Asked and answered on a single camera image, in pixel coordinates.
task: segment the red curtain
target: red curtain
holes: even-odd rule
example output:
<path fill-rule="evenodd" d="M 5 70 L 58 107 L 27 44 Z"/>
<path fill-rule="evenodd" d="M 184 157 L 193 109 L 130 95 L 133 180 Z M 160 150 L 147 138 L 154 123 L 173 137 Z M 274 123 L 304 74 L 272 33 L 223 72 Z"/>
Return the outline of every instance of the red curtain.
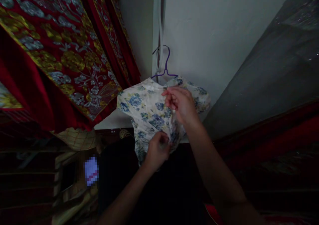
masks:
<path fill-rule="evenodd" d="M 117 0 L 12 0 L 0 18 L 0 81 L 23 106 L 3 110 L 26 110 L 43 130 L 91 130 L 140 82 Z"/>

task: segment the blurred screen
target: blurred screen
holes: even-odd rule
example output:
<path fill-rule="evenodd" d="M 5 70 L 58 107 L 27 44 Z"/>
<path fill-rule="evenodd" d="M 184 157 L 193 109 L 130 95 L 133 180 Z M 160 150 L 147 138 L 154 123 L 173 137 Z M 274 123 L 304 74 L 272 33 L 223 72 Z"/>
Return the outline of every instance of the blurred screen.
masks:
<path fill-rule="evenodd" d="M 94 184 L 99 178 L 99 166 L 96 157 L 91 157 L 84 163 L 85 179 L 87 186 Z"/>

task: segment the blue flower print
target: blue flower print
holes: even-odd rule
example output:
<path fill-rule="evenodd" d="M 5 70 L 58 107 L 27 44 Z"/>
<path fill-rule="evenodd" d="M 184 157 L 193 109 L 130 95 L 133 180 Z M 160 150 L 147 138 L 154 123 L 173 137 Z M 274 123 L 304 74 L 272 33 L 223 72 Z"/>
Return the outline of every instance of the blue flower print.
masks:
<path fill-rule="evenodd" d="M 176 143 L 176 141 L 178 140 L 178 134 L 174 131 L 173 133 L 170 134 L 170 142 L 171 143 Z"/>
<path fill-rule="evenodd" d="M 163 103 L 156 102 L 156 103 L 155 103 L 155 106 L 156 106 L 156 108 L 157 108 L 159 111 L 164 110 L 164 104 L 163 104 Z"/>
<path fill-rule="evenodd" d="M 207 91 L 201 87 L 198 87 L 196 90 L 199 91 L 200 95 L 207 95 Z"/>
<path fill-rule="evenodd" d="M 199 106 L 199 97 L 194 98 L 195 107 L 197 108 Z"/>
<path fill-rule="evenodd" d="M 132 106 L 139 106 L 142 103 L 142 100 L 139 97 L 132 96 L 128 102 Z"/>
<path fill-rule="evenodd" d="M 129 108 L 127 107 L 127 104 L 121 102 L 120 104 L 120 110 L 123 111 L 123 112 L 129 112 Z"/>
<path fill-rule="evenodd" d="M 156 129 L 160 130 L 161 127 L 164 125 L 165 121 L 160 117 L 158 114 L 152 115 L 152 119 L 150 124 L 154 126 Z"/>
<path fill-rule="evenodd" d="M 139 126 L 137 123 L 135 123 L 133 118 L 131 118 L 131 122 L 134 128 L 137 128 Z"/>
<path fill-rule="evenodd" d="M 141 113 L 141 117 L 144 122 L 146 122 L 149 119 L 149 116 L 147 115 L 147 113 L 144 113 L 144 112 Z"/>
<path fill-rule="evenodd" d="M 170 108 L 167 108 L 166 112 L 164 113 L 165 118 L 170 118 L 172 115 L 172 110 Z"/>
<path fill-rule="evenodd" d="M 140 132 L 138 132 L 138 134 L 137 134 L 137 135 L 139 136 L 139 138 L 140 138 L 140 139 L 142 139 L 142 138 L 145 138 L 146 133 L 145 133 L 145 132 L 143 132 L 143 131 L 140 131 Z"/>
<path fill-rule="evenodd" d="M 180 86 L 180 85 L 183 84 L 183 80 L 182 80 L 182 79 L 177 79 L 177 83 L 178 83 L 178 85 Z"/>

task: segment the dark fabric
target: dark fabric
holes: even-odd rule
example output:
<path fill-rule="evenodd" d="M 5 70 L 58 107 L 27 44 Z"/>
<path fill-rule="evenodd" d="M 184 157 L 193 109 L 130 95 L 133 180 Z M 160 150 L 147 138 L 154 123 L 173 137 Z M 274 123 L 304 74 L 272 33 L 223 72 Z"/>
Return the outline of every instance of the dark fabric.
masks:
<path fill-rule="evenodd" d="M 146 184 L 131 224 L 204 224 L 205 207 L 196 192 L 191 164 L 180 146 Z M 99 162 L 99 214 L 114 201 L 139 169 L 134 139 L 108 146 Z"/>

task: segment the wire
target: wire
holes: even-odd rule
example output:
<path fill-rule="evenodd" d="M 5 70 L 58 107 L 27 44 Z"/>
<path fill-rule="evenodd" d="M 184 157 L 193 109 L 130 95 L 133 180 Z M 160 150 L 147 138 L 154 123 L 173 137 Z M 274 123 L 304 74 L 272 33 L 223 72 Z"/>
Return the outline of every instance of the wire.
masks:
<path fill-rule="evenodd" d="M 158 72 L 160 72 L 160 69 L 162 67 L 162 61 L 163 61 L 163 28 L 162 28 L 162 19 L 161 19 L 161 0 L 158 1 L 158 16 L 159 16 L 159 67 L 158 67 Z"/>

